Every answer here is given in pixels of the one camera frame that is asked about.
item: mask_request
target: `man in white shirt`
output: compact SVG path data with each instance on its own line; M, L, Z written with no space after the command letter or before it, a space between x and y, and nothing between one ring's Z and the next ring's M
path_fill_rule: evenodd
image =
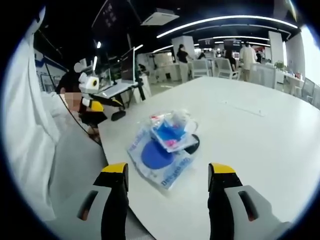
M245 46L240 50L240 60L243 62L243 79L248 82L251 64L255 64L257 60L256 52L248 42L245 42Z

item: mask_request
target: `monitor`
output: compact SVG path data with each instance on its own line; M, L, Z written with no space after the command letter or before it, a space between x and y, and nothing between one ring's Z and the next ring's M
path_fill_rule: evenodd
M223 41L223 44L225 50L240 52L240 49L242 48L241 40L226 39Z
M199 40L199 48L201 49L214 49L215 48L215 40L212 38Z
M121 79L123 83L135 83L135 49L132 48L121 57Z
M239 59L240 58L240 53L239 52L233 52L233 58L234 59Z

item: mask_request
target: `led strip light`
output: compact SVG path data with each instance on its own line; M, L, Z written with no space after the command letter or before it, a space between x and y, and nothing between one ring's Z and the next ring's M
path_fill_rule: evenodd
M203 19L203 20L199 20L199 21L194 21L194 22L190 22L188 24L185 25L181 25L178 27L175 27L169 31L166 31L164 33L161 33L160 35L156 36L157 39L162 38L165 35L171 34L175 31L178 31L180 29L184 29L193 25L197 25L197 24L202 24L202 23L206 23L206 22L211 22L211 21L217 21L217 20L223 20L223 19L260 19L260 20L267 20L267 21L272 21L272 22L276 22L276 23L280 23L280 24L284 24L287 25L289 27L292 27L294 29L297 29L298 26L291 24L289 22L286 21L282 21L279 19L275 19L275 18L271 18L271 17L265 17L265 16L254 16L254 15L231 15L231 16L218 16L218 17L212 17L212 18L207 18L207 19Z

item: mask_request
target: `white chair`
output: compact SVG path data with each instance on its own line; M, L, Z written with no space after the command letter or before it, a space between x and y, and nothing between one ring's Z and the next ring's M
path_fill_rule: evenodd
M260 63L251 64L249 82L275 89L276 68Z
M233 71L229 59L215 58L218 66L218 78L239 80L239 71Z
M312 105L320 110L320 86L318 85L314 87Z
M315 93L315 83L308 78L304 79L303 87L296 86L294 89L294 96L300 98L307 103L312 104Z
M192 61L192 78L210 76L207 60Z

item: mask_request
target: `white desk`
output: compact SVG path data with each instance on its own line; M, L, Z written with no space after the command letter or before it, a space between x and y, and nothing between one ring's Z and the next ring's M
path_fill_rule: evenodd
M171 191L159 192L138 174L126 147L137 122L158 111L184 108L199 122L200 147ZM264 196L281 221L295 221L318 185L320 111L257 84L201 77L132 106L125 117L98 127L108 162L128 163L129 205L157 240L209 239L210 162L234 168L243 185Z

